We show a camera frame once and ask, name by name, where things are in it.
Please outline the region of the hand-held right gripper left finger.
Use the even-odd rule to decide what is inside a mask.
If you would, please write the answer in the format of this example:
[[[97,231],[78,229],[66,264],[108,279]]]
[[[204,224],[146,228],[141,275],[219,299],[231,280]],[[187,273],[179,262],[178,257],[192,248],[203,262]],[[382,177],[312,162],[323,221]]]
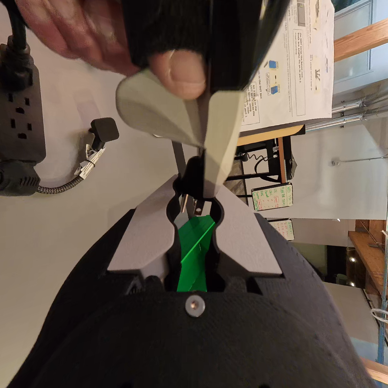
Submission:
[[[172,176],[135,209],[132,219],[108,266],[110,272],[140,274],[143,279],[169,273],[167,251],[174,242],[174,226],[167,205],[175,196]]]

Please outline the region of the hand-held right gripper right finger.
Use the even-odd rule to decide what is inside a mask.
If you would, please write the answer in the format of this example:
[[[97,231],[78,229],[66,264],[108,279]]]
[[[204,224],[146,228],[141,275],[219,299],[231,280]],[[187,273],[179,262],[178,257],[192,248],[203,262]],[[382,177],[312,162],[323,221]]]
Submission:
[[[207,253],[209,274],[222,280],[282,275],[256,213],[226,187],[219,187],[210,215],[215,227]]]

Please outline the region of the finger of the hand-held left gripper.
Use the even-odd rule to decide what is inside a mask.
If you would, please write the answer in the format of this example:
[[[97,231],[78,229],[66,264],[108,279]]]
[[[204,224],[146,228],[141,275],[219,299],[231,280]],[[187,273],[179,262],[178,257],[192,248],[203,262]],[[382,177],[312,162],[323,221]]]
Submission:
[[[246,92],[217,91],[210,97],[205,137],[203,197],[215,197],[234,162]]]
[[[197,148],[204,145],[198,100],[172,94],[149,69],[118,84],[116,109],[133,129]]]

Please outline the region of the black power strip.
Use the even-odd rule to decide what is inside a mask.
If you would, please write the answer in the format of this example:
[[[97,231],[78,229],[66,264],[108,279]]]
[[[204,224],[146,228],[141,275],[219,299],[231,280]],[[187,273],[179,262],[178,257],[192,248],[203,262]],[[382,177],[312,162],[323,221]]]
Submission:
[[[35,170],[46,157],[40,75],[32,66],[29,86],[22,91],[1,89],[0,195],[31,196],[40,177]]]

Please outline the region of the person's left hand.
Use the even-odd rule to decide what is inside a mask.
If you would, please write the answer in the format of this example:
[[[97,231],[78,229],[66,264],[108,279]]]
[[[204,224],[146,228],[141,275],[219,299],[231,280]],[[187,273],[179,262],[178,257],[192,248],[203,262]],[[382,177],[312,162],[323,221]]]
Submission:
[[[119,1],[17,0],[16,6],[31,31],[58,55],[128,77],[140,70],[130,58]],[[204,92],[201,54],[172,50],[151,55],[148,62],[172,94],[196,99]]]

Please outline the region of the small whiteboard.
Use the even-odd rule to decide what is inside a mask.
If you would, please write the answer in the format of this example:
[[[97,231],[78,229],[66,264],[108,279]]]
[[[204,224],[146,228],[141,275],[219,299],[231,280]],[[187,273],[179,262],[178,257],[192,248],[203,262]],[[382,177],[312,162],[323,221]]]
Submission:
[[[293,205],[293,185],[291,182],[251,190],[255,211],[266,211]]]

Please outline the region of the green plastic bin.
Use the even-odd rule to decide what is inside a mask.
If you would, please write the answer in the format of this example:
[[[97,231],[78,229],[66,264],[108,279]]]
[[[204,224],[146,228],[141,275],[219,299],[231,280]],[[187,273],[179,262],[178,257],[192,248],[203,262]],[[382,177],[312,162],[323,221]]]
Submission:
[[[205,257],[214,226],[214,220],[206,215],[191,218],[178,230],[182,270],[177,292],[207,291]]]

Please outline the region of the printed instruction sheet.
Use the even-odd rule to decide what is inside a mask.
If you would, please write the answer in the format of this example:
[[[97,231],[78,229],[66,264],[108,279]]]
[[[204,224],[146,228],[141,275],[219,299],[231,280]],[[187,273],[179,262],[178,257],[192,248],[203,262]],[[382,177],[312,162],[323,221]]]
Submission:
[[[290,1],[276,37],[246,90],[240,132],[330,118],[334,6]]]

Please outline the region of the white warning label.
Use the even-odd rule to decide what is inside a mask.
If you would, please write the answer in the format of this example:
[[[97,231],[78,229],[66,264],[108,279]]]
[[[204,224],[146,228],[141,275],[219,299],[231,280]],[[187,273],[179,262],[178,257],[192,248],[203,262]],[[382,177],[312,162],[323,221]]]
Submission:
[[[80,162],[80,165],[74,172],[74,175],[79,176],[81,179],[85,180],[92,169],[95,167],[100,157],[103,155],[104,151],[104,147],[100,150],[94,150],[90,144],[86,144],[85,159]]]

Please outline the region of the wooden beam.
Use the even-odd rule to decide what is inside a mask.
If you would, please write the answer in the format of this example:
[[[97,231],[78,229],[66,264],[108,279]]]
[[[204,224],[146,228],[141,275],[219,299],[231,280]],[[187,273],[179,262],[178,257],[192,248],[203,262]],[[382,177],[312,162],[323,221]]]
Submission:
[[[347,59],[388,42],[388,19],[373,23],[334,41],[334,62]]]

